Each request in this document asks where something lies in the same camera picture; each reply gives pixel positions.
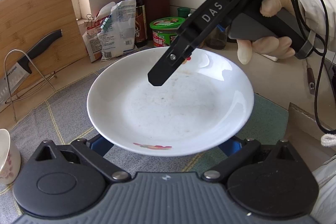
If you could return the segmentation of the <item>white sleeved right forearm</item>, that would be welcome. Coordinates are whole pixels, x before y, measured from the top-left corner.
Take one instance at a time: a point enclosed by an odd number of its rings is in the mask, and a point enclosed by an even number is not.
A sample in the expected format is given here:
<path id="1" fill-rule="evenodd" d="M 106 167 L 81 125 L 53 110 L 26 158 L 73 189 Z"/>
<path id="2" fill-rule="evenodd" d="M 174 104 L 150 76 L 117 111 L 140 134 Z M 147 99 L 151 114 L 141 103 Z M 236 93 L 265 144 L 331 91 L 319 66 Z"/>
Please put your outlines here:
<path id="1" fill-rule="evenodd" d="M 299 0 L 304 10 L 307 26 L 322 38 L 326 35 L 325 11 L 321 0 Z M 335 51 L 335 0 L 323 0 L 328 16 L 329 37 L 328 48 Z"/>

